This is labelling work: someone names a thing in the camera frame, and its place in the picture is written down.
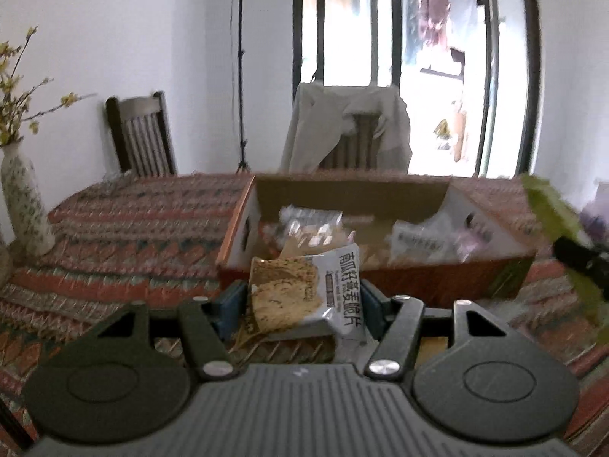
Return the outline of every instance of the snack bag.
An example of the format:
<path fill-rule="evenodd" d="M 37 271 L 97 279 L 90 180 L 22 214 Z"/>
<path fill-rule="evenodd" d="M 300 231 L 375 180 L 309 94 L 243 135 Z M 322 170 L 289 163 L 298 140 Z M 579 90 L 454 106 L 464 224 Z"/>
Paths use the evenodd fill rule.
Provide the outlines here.
<path fill-rule="evenodd" d="M 422 225 L 396 221 L 391 232 L 391 263 L 421 262 L 426 264 L 456 261 L 450 234 L 430 230 Z"/>
<path fill-rule="evenodd" d="M 335 334 L 363 338 L 359 249 L 252 260 L 249 334 L 283 340 Z"/>
<path fill-rule="evenodd" d="M 313 227 L 321 228 L 327 225 L 328 229 L 339 229 L 342 226 L 342 213 L 340 211 L 324 211 L 320 209 L 296 208 L 295 206 L 284 206 L 279 211 L 279 223 L 261 222 L 258 227 L 258 234 L 262 241 L 269 248 L 269 252 L 273 257 L 279 257 L 290 235 L 294 235 L 301 229 Z M 290 244 L 291 251 L 287 252 L 286 256 L 305 256 L 305 252 L 294 251 L 294 242 Z M 319 254 L 333 247 L 322 248 L 315 252 Z"/>
<path fill-rule="evenodd" d="M 313 256 L 345 247 L 352 242 L 352 236 L 348 236 L 340 227 L 328 224 L 306 227 L 292 225 L 279 257 Z"/>

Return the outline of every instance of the green object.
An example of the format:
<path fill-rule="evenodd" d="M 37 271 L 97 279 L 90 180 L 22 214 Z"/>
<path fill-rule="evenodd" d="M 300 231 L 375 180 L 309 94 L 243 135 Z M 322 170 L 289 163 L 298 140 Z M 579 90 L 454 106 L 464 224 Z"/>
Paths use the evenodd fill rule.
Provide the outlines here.
<path fill-rule="evenodd" d="M 527 192 L 529 206 L 543 226 L 544 234 L 551 242 L 559 237 L 578 241 L 583 232 L 577 214 L 562 199 L 549 181 L 534 175 L 521 177 Z M 603 301 L 601 290 L 588 277 L 567 269 L 567 276 L 582 302 L 584 312 L 597 327 L 600 344 L 609 344 L 609 305 Z"/>

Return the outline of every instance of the white wall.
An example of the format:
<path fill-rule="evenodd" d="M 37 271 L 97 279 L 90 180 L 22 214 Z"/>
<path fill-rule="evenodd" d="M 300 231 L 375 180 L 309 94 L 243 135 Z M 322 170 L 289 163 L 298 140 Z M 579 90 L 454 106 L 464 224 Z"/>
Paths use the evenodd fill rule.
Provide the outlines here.
<path fill-rule="evenodd" d="M 609 0 L 581 4 L 576 69 L 565 85 L 568 116 L 554 177 L 576 207 L 594 197 L 596 180 L 609 180 Z"/>
<path fill-rule="evenodd" d="M 535 172 L 578 204 L 596 177 L 609 178 L 607 0 L 539 0 L 543 94 Z M 167 92 L 180 173 L 231 172 L 238 161 L 237 15 L 231 0 L 0 0 L 0 37 L 19 39 L 40 24 L 22 62 L 26 85 L 56 82 L 33 107 L 68 91 L 95 99 L 45 117 L 24 149 L 37 169 L 48 208 L 116 170 L 103 101 Z M 291 111 L 292 0 L 244 0 L 244 99 L 247 157 L 255 171 L 278 167 Z M 0 201 L 0 229 L 12 238 Z"/>
<path fill-rule="evenodd" d="M 0 0 L 2 41 L 19 42 L 30 25 L 40 25 L 19 66 L 24 85 L 45 76 L 56 79 L 34 97 L 32 110 L 55 106 L 69 91 L 97 93 L 42 118 L 37 136 L 24 126 L 23 149 L 33 161 L 47 208 L 116 170 L 102 116 L 107 97 L 167 89 L 174 1 Z M 10 241 L 13 233 L 0 201 L 0 227 Z"/>

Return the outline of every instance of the cracker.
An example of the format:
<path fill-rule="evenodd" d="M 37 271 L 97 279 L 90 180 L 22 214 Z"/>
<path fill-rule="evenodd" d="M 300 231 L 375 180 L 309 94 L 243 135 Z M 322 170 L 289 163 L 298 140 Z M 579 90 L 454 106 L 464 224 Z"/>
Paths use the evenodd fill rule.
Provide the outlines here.
<path fill-rule="evenodd" d="M 305 257 L 289 257 L 286 259 L 262 260 L 252 262 L 252 285 L 261 285 L 269 281 L 299 278 L 306 282 L 317 283 L 317 268 Z"/>
<path fill-rule="evenodd" d="M 297 278 L 260 285 L 252 293 L 252 308 L 262 333 L 283 331 L 315 313 L 324 301 L 316 293 L 316 283 Z"/>

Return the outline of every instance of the white cloth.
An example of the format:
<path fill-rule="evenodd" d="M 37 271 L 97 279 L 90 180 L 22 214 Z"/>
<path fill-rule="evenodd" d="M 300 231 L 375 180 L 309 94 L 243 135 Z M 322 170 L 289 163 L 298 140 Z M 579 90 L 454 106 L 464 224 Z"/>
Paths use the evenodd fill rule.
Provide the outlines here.
<path fill-rule="evenodd" d="M 379 170 L 407 172 L 412 157 L 406 103 L 394 86 L 350 87 L 301 83 L 281 157 L 280 172 L 314 172 L 341 136 L 355 135 L 354 115 L 379 114 Z"/>

